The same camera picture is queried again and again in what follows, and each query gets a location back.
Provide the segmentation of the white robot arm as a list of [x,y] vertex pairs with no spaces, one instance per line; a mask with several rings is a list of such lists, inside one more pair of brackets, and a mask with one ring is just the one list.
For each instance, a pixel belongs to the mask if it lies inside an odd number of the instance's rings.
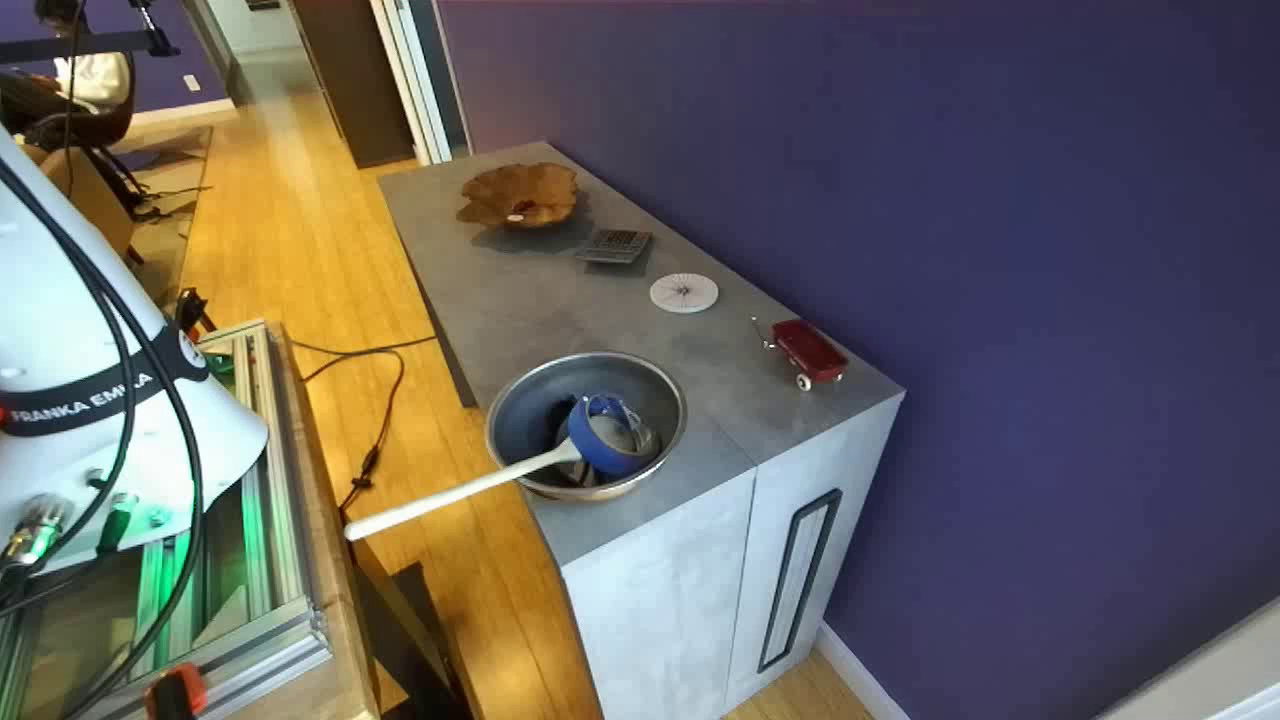
[[0,544],[56,572],[184,533],[269,427],[108,242],[0,142]]

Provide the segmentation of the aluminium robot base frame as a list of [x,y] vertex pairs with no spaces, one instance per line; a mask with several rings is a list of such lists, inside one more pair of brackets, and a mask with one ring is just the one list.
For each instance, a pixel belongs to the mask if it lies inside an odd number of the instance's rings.
[[295,384],[278,336],[240,323],[204,342],[269,447],[204,518],[196,572],[177,593],[184,536],[33,586],[5,622],[0,720],[63,720],[100,675],[89,720],[144,720],[146,692],[186,672],[196,720],[249,720],[256,703],[332,660],[322,593],[295,462]]

